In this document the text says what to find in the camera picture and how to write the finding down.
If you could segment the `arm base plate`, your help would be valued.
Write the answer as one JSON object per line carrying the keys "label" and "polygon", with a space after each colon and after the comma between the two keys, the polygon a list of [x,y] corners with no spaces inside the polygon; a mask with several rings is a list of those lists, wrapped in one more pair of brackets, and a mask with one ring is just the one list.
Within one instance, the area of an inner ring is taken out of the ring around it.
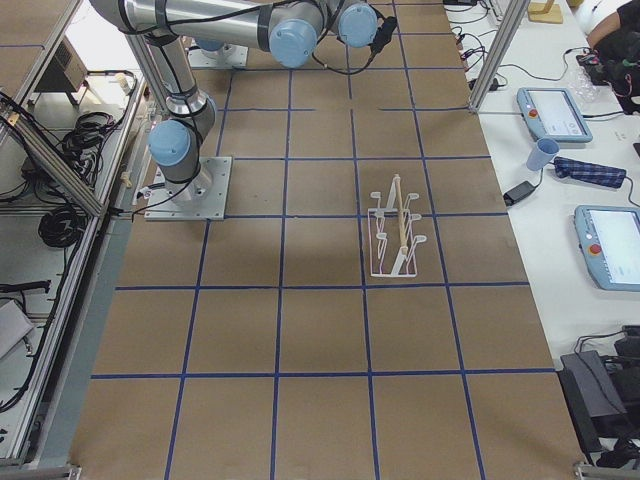
{"label": "arm base plate", "polygon": [[208,51],[193,44],[188,51],[188,60],[193,69],[244,69],[247,63],[248,51],[247,47],[227,44],[216,51]]}
{"label": "arm base plate", "polygon": [[163,183],[147,195],[151,208],[143,214],[148,221],[199,221],[224,219],[233,158],[201,157],[198,176],[183,190],[166,183],[160,168],[156,182]]}

